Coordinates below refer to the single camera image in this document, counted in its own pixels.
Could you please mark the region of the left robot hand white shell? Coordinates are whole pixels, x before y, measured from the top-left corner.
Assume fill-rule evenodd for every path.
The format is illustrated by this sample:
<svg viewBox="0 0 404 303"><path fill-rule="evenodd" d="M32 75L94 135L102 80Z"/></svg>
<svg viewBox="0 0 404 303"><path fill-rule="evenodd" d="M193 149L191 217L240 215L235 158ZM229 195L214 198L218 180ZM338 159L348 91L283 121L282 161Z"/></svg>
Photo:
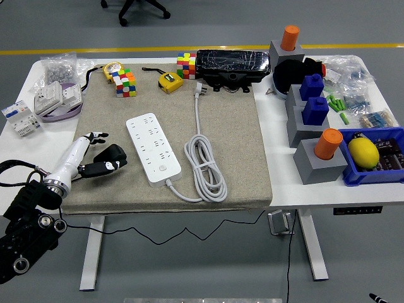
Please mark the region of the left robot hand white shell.
<svg viewBox="0 0 404 303"><path fill-rule="evenodd" d="M65 196L70 192L72 179L77 175L84 178L100 177L125 166L128 163L126 154L118 145L110 145L93 163L81 164L89 146L105 143L106 137L108 134L102 132L91 132L80 136L64 152L55 170L45 177L44 184L53 191L59 190Z"/></svg>

